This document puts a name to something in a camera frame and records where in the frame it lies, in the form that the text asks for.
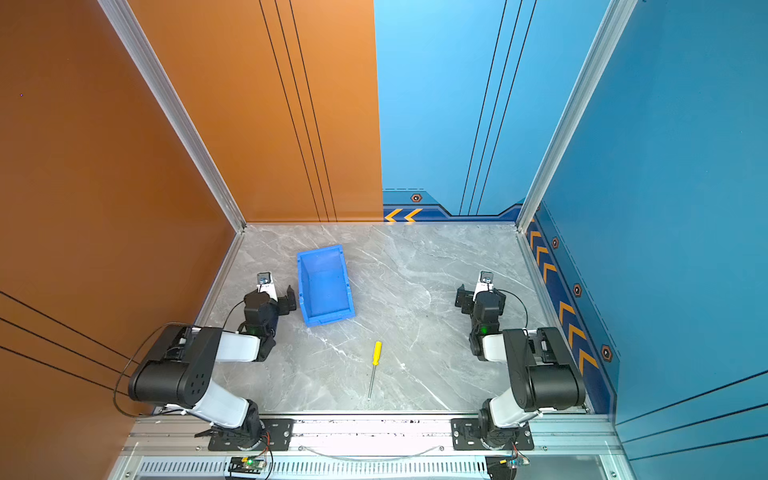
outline yellow screwdriver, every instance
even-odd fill
[[[376,374],[376,366],[379,364],[379,358],[382,355],[382,343],[376,342],[376,348],[373,350],[373,371],[371,372],[371,386],[368,388],[368,400],[371,399],[371,392],[373,392],[373,376]]]

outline black diagonal stripe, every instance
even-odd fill
[[[26,333],[29,333],[30,335],[34,335],[34,336],[38,337],[39,339],[43,339],[43,340],[45,340],[45,341],[46,341],[46,342],[48,342],[48,343],[52,343],[52,344],[56,345],[57,347],[60,347],[60,348],[62,348],[62,349],[64,349],[64,350],[67,350],[68,352],[74,353],[74,354],[75,354],[75,355],[77,355],[77,356],[80,356],[80,357],[82,357],[82,358],[84,358],[84,359],[86,359],[86,360],[90,360],[90,361],[92,361],[93,363],[96,363],[96,364],[98,364],[98,365],[101,365],[101,366],[103,366],[103,367],[104,367],[104,368],[106,368],[106,369],[110,369],[111,371],[113,371],[113,372],[115,372],[115,373],[118,373],[118,374],[120,374],[120,375],[123,375],[122,373],[120,373],[120,371],[119,371],[119,370],[113,369],[113,368],[112,368],[112,367],[110,367],[109,365],[105,365],[104,363],[101,363],[101,362],[99,362],[98,360],[94,360],[94,359],[92,359],[92,358],[91,358],[91,357],[89,357],[89,356],[85,356],[85,355],[83,355],[82,353],[76,352],[76,351],[74,351],[73,349],[71,349],[71,348],[69,348],[69,347],[63,346],[63,345],[62,345],[62,344],[60,344],[60,343],[56,343],[56,342],[54,342],[53,340],[47,339],[47,338],[45,338],[45,337],[44,337],[44,336],[42,336],[42,335],[38,335],[37,333],[35,333],[35,332],[32,332],[31,330],[27,330],[27,329],[26,329],[26,328],[24,328],[23,326],[20,326],[20,325],[16,325],[16,324],[15,324],[15,323],[13,323],[12,321],[10,321],[10,320],[7,320],[7,319],[4,319],[4,318],[2,318],[1,316],[0,316],[0,320],[1,320],[1,321],[3,321],[3,322],[5,322],[5,323],[7,323],[8,325],[11,325],[11,326],[14,326],[14,327],[16,327],[17,329],[20,329],[21,331],[24,331],[24,332],[26,332]]]
[[[480,172],[482,171],[482,162],[485,158],[485,149],[488,147],[488,139],[491,136],[491,129],[493,128],[493,118],[496,115],[496,107],[498,106],[498,96],[502,92],[502,85],[504,84],[504,75],[507,73],[507,62],[509,61],[509,52],[512,50],[512,42],[515,40],[515,32],[518,29],[518,20],[520,19],[520,10],[523,7],[522,0],[520,1],[520,6],[518,7],[518,15],[515,17],[515,26],[512,28],[512,36],[509,38],[509,47],[507,48],[507,57],[504,59],[504,68],[502,69],[502,79],[498,81],[498,90],[496,91],[496,100],[493,102],[493,111],[491,112],[491,121],[488,123],[488,131],[485,133],[485,143],[482,147],[482,155],[480,155],[480,165],[478,166],[478,174],[477,177],[475,177],[475,186],[472,188],[472,198],[469,200],[469,208],[467,210],[467,214],[472,213],[472,202],[475,201],[475,192],[478,188],[478,180],[480,180]]]
[[[754,375],[746,376],[746,377],[742,378],[741,380],[737,380],[735,382],[727,383],[727,384],[725,384],[723,386],[719,386],[719,387],[717,387],[715,389],[707,390],[706,392],[702,392],[702,393],[699,393],[697,395],[690,396],[687,399],[682,399],[682,400],[677,401],[675,403],[670,403],[667,406],[663,406],[663,407],[660,407],[658,409],[651,410],[650,412],[645,412],[642,415],[638,415],[638,416],[632,417],[631,419],[624,420],[622,422],[617,423],[616,426],[622,425],[622,424],[627,423],[627,422],[632,422],[633,420],[641,419],[641,418],[645,417],[646,415],[650,415],[651,413],[660,412],[661,410],[668,409],[670,407],[674,407],[675,405],[680,405],[681,403],[689,402],[690,400],[697,399],[697,398],[705,396],[705,395],[709,395],[710,393],[717,392],[718,390],[727,389],[730,386],[734,386],[734,385],[736,385],[738,383],[741,383],[741,382],[746,382],[747,380],[755,379],[755,378],[757,378],[759,376],[765,375],[766,373],[768,373],[768,370],[763,370],[762,372],[755,373]]]
[[[33,312],[35,312],[35,313],[37,313],[37,314],[39,314],[39,315],[43,315],[45,318],[47,318],[47,319],[51,320],[52,322],[55,322],[55,323],[57,323],[57,324],[59,324],[59,325],[63,326],[65,329],[68,329],[68,330],[70,330],[70,331],[72,331],[72,332],[75,332],[75,333],[77,333],[79,336],[82,336],[82,337],[84,337],[84,338],[87,338],[87,339],[89,339],[90,341],[92,341],[93,343],[96,343],[97,345],[103,346],[105,349],[109,350],[110,352],[113,352],[113,353],[117,353],[119,356],[123,357],[124,359],[128,359],[128,356],[126,356],[126,355],[123,355],[122,353],[118,352],[117,350],[115,350],[115,349],[112,349],[112,348],[110,348],[110,347],[106,346],[105,344],[103,344],[103,343],[99,342],[98,340],[94,340],[94,339],[92,339],[90,336],[88,336],[88,335],[85,335],[84,333],[82,333],[82,332],[79,332],[79,331],[77,331],[76,329],[73,329],[72,327],[70,327],[70,326],[69,326],[69,325],[67,325],[66,323],[64,323],[64,322],[60,322],[60,321],[56,320],[54,317],[52,317],[52,316],[50,316],[50,315],[47,315],[47,314],[45,314],[45,313],[41,312],[40,310],[38,310],[38,309],[34,308],[33,306],[30,306],[30,305],[28,305],[28,304],[26,304],[26,303],[22,302],[21,300],[19,300],[19,299],[15,298],[15,297],[13,297],[13,296],[10,296],[10,295],[8,295],[6,292],[2,292],[2,291],[0,291],[0,294],[1,294],[1,295],[3,295],[3,296],[5,296],[5,297],[7,297],[7,298],[9,298],[10,300],[13,300],[14,302],[18,303],[19,305],[22,305],[22,306],[25,306],[25,307],[29,308],[31,311],[33,311]]]
[[[107,389],[107,390],[109,390],[110,392],[112,391],[112,388],[110,388],[110,387],[108,387],[108,386],[106,386],[106,385],[102,385],[102,384],[100,384],[99,382],[94,382],[93,380],[91,380],[91,379],[87,379],[87,378],[85,378],[85,377],[83,377],[83,376],[80,376],[80,375],[78,375],[77,373],[72,373],[72,372],[68,372],[67,370],[64,370],[64,369],[60,369],[60,368],[58,368],[57,366],[53,366],[53,365],[51,365],[50,363],[46,363],[46,362],[43,362],[42,360],[38,360],[38,359],[32,358],[32,357],[30,357],[30,356],[28,356],[28,355],[25,355],[25,354],[23,354],[23,353],[19,353],[19,352],[15,351],[15,350],[11,350],[11,349],[9,349],[8,347],[4,347],[4,346],[0,345],[0,349],[3,349],[3,350],[5,350],[6,352],[14,353],[15,355],[18,355],[18,356],[20,356],[20,357],[26,358],[27,360],[31,360],[32,362],[37,362],[37,363],[39,363],[40,365],[45,365],[45,366],[47,366],[47,367],[51,367],[51,368],[52,368],[52,369],[54,369],[54,370],[58,370],[59,372],[62,372],[62,373],[66,373],[67,375],[71,375],[71,376],[73,376],[73,377],[75,377],[75,378],[77,378],[77,379],[80,379],[80,380],[85,380],[85,381],[86,381],[86,382],[88,382],[88,383],[93,383],[94,385],[98,385],[98,386],[100,386],[100,387],[101,387],[101,388],[103,388],[103,389]],[[119,390],[118,390],[118,393],[120,393],[121,395],[125,395],[125,396],[128,396],[128,394],[127,394],[127,393],[123,393],[123,392],[121,392],[121,391],[119,391]]]
[[[275,0],[275,9],[277,10],[277,21],[280,23],[280,32],[283,34],[283,43],[286,46],[286,55],[288,55],[288,65],[290,66],[290,74],[293,77],[293,86],[296,88],[296,97],[299,99],[299,110],[301,111],[301,118],[304,121],[304,131],[306,132],[306,141],[310,144],[310,153],[312,154],[312,162],[315,164],[315,175],[317,176],[317,186],[320,188],[320,196],[323,199],[323,208],[326,210],[326,220],[330,222],[328,216],[328,205],[326,204],[326,195],[323,193],[323,184],[320,182],[320,172],[317,169],[317,160],[315,159],[315,149],[312,147],[312,138],[310,138],[310,128],[306,124],[306,115],[304,114],[304,106],[301,103],[301,94],[299,93],[299,83],[296,81],[296,72],[293,70],[293,61],[290,58],[290,50],[288,49],[288,40],[286,39],[286,32],[283,29],[283,20],[280,17],[280,9],[277,7],[277,0]]]
[[[498,126],[498,132],[496,133],[496,142],[493,145],[493,152],[491,153],[491,160],[488,162],[488,169],[485,172],[485,181],[482,184],[482,191],[480,192],[480,200],[478,200],[478,208],[475,210],[475,215],[480,211],[480,203],[482,202],[482,196],[485,193],[485,185],[488,183],[488,174],[491,173],[491,166],[493,165],[493,157],[496,155],[496,147],[498,146],[498,138],[502,134],[502,127],[504,126],[504,118],[507,116],[507,107],[509,106],[509,99],[512,96],[512,88],[515,87],[515,79],[518,77],[518,69],[520,68],[520,60],[523,58],[523,50],[525,50],[525,41],[528,40],[528,32],[531,30],[531,22],[533,21],[533,14],[536,12],[536,3],[533,2],[533,9],[531,10],[531,17],[528,20],[528,28],[525,29],[525,37],[523,37],[523,46],[520,48],[520,55],[518,56],[518,66],[515,67],[515,74],[512,76],[512,85],[509,87],[509,95],[507,95],[507,104],[504,106],[504,114],[502,115],[502,122]]]
[[[680,425],[679,427],[674,427],[672,429],[662,430],[661,432],[649,433],[648,435],[643,435],[643,436],[637,437],[635,439],[622,440],[621,444],[623,445],[623,444],[626,444],[626,443],[629,443],[629,442],[634,442],[635,440],[647,439],[648,437],[652,437],[652,436],[656,436],[656,435],[661,435],[662,433],[674,432],[675,430],[685,429],[687,427],[692,427],[694,425],[699,425],[701,423],[711,422],[712,420],[724,419],[724,418],[730,417],[732,415],[738,415],[740,413],[750,412],[752,410],[761,409],[761,408],[767,407],[767,406],[768,406],[768,403],[763,403],[761,405],[755,405],[755,406],[748,407],[748,408],[745,408],[745,409],[737,410],[735,412],[724,413],[722,415],[717,415],[717,416],[714,416],[714,417],[710,417],[708,419],[699,420],[698,422],[691,422],[691,423],[687,423],[685,425]]]
[[[331,188],[331,179],[328,176],[328,166],[326,164],[326,152],[323,150],[323,139],[320,137],[320,127],[317,124],[317,113],[315,112],[315,102],[312,100],[312,89],[310,89],[310,78],[306,73],[306,63],[304,63],[304,53],[301,51],[301,41],[299,40],[299,29],[296,26],[296,16],[293,14],[293,1],[289,0],[290,14],[293,18],[293,29],[296,31],[296,42],[299,44],[299,56],[301,57],[301,66],[304,69],[304,80],[306,80],[306,90],[310,93],[310,107],[312,116],[315,118],[315,130],[317,130],[317,140],[320,145],[320,156],[323,159],[323,169],[326,171],[326,180],[328,181],[328,193],[331,197],[331,207],[333,207],[333,218],[339,221],[336,215],[336,202],[333,201],[333,189]]]
[[[673,450],[672,452],[662,452],[662,453],[655,453],[653,455],[645,455],[644,457],[628,458],[628,460],[630,462],[634,462],[635,460],[645,460],[646,458],[655,458],[655,457],[661,457],[664,455],[672,455],[673,453],[690,452],[691,450],[708,449],[709,447],[719,447],[721,445],[728,445],[729,443],[746,442],[748,440],[757,440],[765,437],[768,437],[768,433],[763,433],[761,435],[753,435],[751,437],[744,437],[742,439],[726,440],[725,442],[710,443],[710,444],[702,445],[699,447],[690,447],[688,449]]]
[[[472,158],[475,156],[475,148],[478,144],[478,134],[480,133],[480,123],[482,121],[482,112],[485,110],[485,99],[488,97],[488,86],[491,84],[491,73],[493,72],[493,62],[496,59],[496,49],[498,48],[498,39],[502,35],[502,25],[504,24],[504,12],[507,11],[507,0],[504,0],[504,8],[502,9],[502,19],[498,23],[498,33],[496,34],[496,45],[493,47],[493,56],[491,57],[491,67],[488,70],[488,80],[485,82],[485,93],[482,96],[482,106],[480,107],[480,118],[478,118],[478,127],[475,131],[475,141],[472,142],[472,154],[469,155],[469,167],[467,167],[467,178],[464,180],[464,192],[462,193],[462,204],[458,207],[458,214],[462,214],[464,209],[464,197],[467,195],[467,185],[469,185],[469,173],[472,171]]]
[[[288,114],[290,115],[290,123],[293,125],[293,133],[296,135],[296,143],[299,145],[299,153],[301,154],[301,161],[304,163],[304,171],[306,172],[306,182],[310,185],[310,193],[312,194],[312,202],[315,205],[315,212],[317,213],[317,221],[321,222],[320,210],[317,208],[317,200],[315,199],[315,191],[312,188],[312,181],[310,180],[310,170],[306,167],[306,159],[304,158],[304,152],[301,149],[301,142],[299,141],[299,131],[296,129],[296,122],[293,120],[293,112],[290,110],[290,102],[288,102],[288,91],[286,90],[286,84],[283,81],[283,74],[280,72],[280,64],[277,62],[277,53],[275,52],[275,44],[272,43],[272,35],[270,34],[270,26],[266,23],[266,15],[264,14],[264,5],[262,0],[259,0],[259,7],[261,8],[261,16],[264,18],[264,27],[266,28],[266,36],[270,39],[270,45],[272,46],[272,55],[275,57],[275,66],[277,66],[277,74],[280,76],[280,84],[283,86],[283,94],[286,97],[286,105],[288,106]]]

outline brown wall panel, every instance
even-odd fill
[[[130,355],[193,321],[232,227],[97,2],[0,2],[0,65],[0,290],[93,340],[6,296],[0,317],[106,366],[7,322],[0,346],[111,387],[126,359],[94,340]],[[133,424],[107,389],[5,350],[0,378],[3,478],[42,451],[106,476]]]
[[[246,220],[381,220],[372,0],[130,4]]]

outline blue plastic bin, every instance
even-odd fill
[[[299,305],[307,326],[326,325],[355,316],[352,290],[341,245],[301,252]]]

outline gray marble tabletop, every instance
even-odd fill
[[[277,346],[265,362],[218,363],[214,380],[254,400],[261,412],[470,412],[509,387],[506,365],[469,351],[469,316],[454,307],[456,288],[473,289],[480,270],[516,293],[544,326],[514,227],[499,223],[321,223],[249,225],[208,326],[222,326],[231,307],[270,271],[278,295],[298,295],[296,254],[340,244],[356,316],[308,328],[300,309],[281,316]],[[243,321],[238,306],[226,328]],[[502,328],[522,327],[523,309],[508,296]],[[371,400],[373,348],[383,343]]]

